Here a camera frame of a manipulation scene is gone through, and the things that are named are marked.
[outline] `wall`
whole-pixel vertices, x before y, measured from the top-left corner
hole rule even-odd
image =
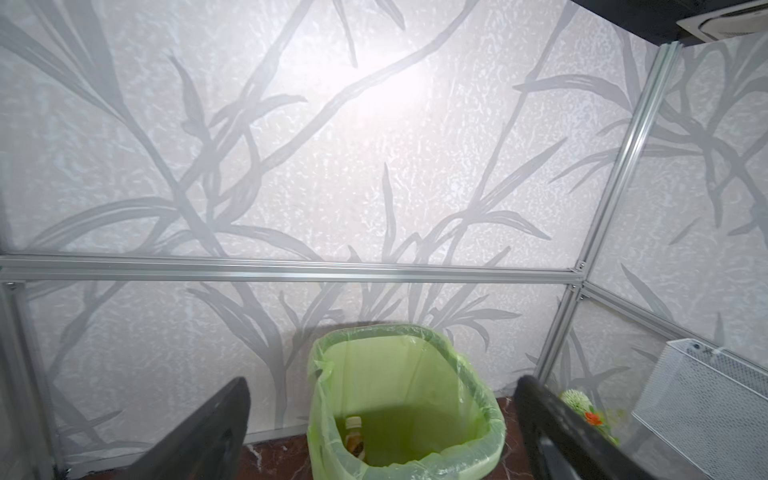
[[[683,48],[589,280],[768,366],[768,35]],[[591,300],[548,384],[583,389],[659,478],[703,478],[631,417],[664,339]]]
[[[2,238],[110,253],[565,268],[656,48],[563,0],[7,2]],[[493,389],[562,286],[40,282],[70,463],[140,452],[233,375],[306,421],[339,324],[449,334]]]
[[[593,282],[768,367],[768,34],[683,49]]]
[[[631,415],[665,338],[592,300],[582,300],[547,384],[585,392],[607,416],[619,449],[654,477],[706,476]]]

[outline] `green flower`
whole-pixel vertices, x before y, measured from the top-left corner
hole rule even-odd
[[[578,390],[565,390],[560,394],[560,400],[578,413],[589,412],[590,407],[592,407],[589,398]]]

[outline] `plastic bottle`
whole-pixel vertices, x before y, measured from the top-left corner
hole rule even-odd
[[[362,443],[362,419],[358,416],[347,417],[345,427],[344,446],[347,452],[364,462],[366,460],[366,448]]]

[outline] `horizontal metal bar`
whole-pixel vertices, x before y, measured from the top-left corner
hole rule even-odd
[[[571,329],[580,292],[581,288],[577,284],[565,287],[565,295],[563,295],[563,300],[561,300],[558,311],[554,315],[552,326],[549,327],[547,338],[541,348],[541,355],[538,357],[539,360],[534,370],[534,376],[542,382],[547,381],[565,342],[565,337],[568,335],[568,330]]]
[[[584,274],[473,266],[211,258],[7,255],[0,281],[199,280],[237,282],[581,283]]]
[[[684,329],[682,326],[661,318],[650,310],[646,310],[642,306],[636,305],[629,300],[621,298],[616,293],[610,292],[601,286],[595,285],[594,283],[584,282],[584,285],[581,288],[581,294],[591,298],[592,300],[602,303],[608,308],[626,316],[628,319],[631,319],[641,324],[642,326],[653,330],[666,339],[698,339],[704,342],[709,341],[688,329]]]

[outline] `plastic trash bag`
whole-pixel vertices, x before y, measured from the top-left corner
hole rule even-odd
[[[388,324],[318,339],[307,439],[315,480],[470,480],[498,463],[506,426],[491,390],[449,341]],[[346,417],[362,417],[366,462],[346,451]]]

